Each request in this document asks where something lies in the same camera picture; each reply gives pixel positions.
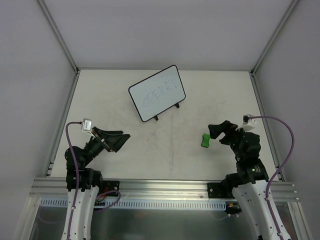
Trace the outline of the green whiteboard eraser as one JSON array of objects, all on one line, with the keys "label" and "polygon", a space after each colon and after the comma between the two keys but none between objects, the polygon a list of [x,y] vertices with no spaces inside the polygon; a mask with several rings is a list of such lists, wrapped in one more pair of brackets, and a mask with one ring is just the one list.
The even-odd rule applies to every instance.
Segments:
[{"label": "green whiteboard eraser", "polygon": [[210,134],[204,133],[202,135],[201,146],[203,148],[208,148],[210,146],[210,139],[211,139]]}]

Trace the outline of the small black-framed whiteboard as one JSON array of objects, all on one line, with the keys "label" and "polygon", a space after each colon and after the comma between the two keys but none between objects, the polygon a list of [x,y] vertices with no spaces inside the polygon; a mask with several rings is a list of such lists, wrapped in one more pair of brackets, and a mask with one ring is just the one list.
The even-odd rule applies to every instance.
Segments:
[{"label": "small black-framed whiteboard", "polygon": [[171,107],[179,108],[186,92],[178,67],[171,65],[128,88],[128,93],[142,122],[158,119]]}]

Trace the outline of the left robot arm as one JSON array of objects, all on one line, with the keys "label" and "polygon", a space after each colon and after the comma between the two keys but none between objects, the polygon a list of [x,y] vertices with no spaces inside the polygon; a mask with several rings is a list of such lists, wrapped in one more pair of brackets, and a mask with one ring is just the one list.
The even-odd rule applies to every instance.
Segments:
[{"label": "left robot arm", "polygon": [[94,207],[102,197],[117,195],[118,189],[108,189],[104,184],[102,173],[88,167],[101,152],[118,152],[131,137],[121,130],[107,131],[97,127],[86,127],[84,121],[77,121],[82,131],[90,135],[85,147],[80,148],[71,143],[69,122],[65,126],[66,140],[69,145],[64,153],[66,160],[67,211],[61,239],[91,239],[91,223]]}]

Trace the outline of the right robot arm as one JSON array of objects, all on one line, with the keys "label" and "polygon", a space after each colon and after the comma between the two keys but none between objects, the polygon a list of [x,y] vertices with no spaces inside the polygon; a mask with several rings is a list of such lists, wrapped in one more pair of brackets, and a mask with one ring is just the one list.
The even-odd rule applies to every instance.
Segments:
[{"label": "right robot arm", "polygon": [[256,118],[245,115],[242,126],[228,120],[220,124],[208,125],[209,137],[229,146],[235,155],[236,173],[225,176],[225,179],[208,194],[217,194],[235,198],[241,214],[250,225],[254,240],[289,240],[277,210],[271,191],[273,178],[260,160],[260,136],[252,132]]}]

